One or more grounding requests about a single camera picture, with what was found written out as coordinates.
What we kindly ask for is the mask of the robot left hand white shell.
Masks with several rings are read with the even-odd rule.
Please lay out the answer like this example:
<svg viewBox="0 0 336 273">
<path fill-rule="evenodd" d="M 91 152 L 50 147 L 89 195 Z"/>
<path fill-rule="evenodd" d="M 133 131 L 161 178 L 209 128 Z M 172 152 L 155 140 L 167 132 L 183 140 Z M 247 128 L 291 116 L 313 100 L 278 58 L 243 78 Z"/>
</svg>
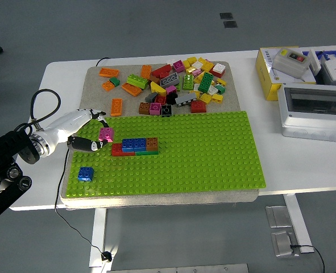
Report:
<svg viewBox="0 0 336 273">
<path fill-rule="evenodd" d="M 100 121 L 104 127 L 109 127 L 104 111 L 95 109 L 77 109 L 53 121 L 42 131 L 37 131 L 30 137 L 41 157 L 47 157 L 55 151 L 59 143 L 67 142 L 68 138 L 78 132 L 90 120 Z"/>
</svg>

